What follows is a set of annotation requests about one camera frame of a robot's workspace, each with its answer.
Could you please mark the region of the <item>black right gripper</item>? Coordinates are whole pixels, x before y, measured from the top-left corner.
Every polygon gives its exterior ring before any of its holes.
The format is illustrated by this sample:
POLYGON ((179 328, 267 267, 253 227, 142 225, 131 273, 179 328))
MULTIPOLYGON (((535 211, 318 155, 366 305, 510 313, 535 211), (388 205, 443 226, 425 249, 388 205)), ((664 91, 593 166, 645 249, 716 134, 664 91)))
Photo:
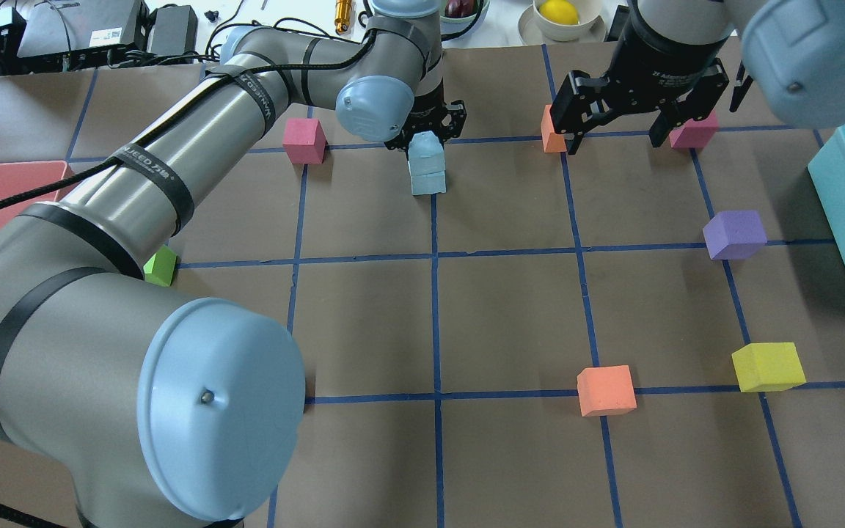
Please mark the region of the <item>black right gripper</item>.
POLYGON ((652 147, 688 120, 705 120, 730 84, 717 57, 724 43, 677 43, 643 15, 630 15, 606 73, 568 73, 554 97, 551 121, 566 138, 567 153, 576 154, 586 133, 621 116, 657 111, 648 131, 652 147))

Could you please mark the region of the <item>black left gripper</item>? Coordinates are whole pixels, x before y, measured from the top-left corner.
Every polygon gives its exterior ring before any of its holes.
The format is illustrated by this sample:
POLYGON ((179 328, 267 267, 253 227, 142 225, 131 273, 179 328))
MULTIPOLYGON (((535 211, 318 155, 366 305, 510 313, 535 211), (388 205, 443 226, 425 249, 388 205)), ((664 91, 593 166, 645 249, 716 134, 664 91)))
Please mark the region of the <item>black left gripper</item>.
POLYGON ((444 100, 444 80, 441 70, 432 70, 423 77, 421 95, 409 99, 401 94, 392 104, 395 124, 389 125, 384 146, 387 150, 409 151, 414 134, 433 131, 441 142, 459 138, 467 120, 463 101, 444 100))

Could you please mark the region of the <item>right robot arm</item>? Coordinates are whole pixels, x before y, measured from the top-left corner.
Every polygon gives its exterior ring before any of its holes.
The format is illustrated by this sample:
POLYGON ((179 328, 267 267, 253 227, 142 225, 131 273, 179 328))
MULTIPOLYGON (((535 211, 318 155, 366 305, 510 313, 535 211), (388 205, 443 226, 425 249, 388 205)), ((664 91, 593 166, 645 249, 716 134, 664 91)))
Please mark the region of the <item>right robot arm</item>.
POLYGON ((552 101, 569 153, 618 117, 655 113, 655 147, 707 118, 730 84, 718 53, 732 33, 742 54, 732 111, 757 86, 785 124, 845 124, 845 1, 631 1, 606 73, 570 71, 552 101))

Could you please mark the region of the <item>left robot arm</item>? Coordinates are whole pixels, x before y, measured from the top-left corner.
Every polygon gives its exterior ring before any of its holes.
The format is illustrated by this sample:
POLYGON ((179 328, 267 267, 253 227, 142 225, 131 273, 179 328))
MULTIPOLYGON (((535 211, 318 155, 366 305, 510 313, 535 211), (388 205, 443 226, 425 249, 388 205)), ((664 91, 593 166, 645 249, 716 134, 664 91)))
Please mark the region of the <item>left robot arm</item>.
POLYGON ((143 266, 293 103, 392 142, 442 103, 437 1, 373 1, 362 43, 238 29, 220 64, 65 198, 0 229, 0 441, 60 462, 85 527, 234 527, 305 404, 285 324, 143 266))

